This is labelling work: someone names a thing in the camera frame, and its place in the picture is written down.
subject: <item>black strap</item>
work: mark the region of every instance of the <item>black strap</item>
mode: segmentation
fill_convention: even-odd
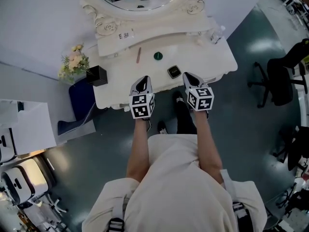
[[[233,202],[233,210],[237,217],[239,232],[253,232],[253,224],[249,210],[245,208],[243,203]]]
[[[109,231],[124,232],[125,231],[125,222],[118,217],[112,218],[108,223],[107,232],[109,232]]]

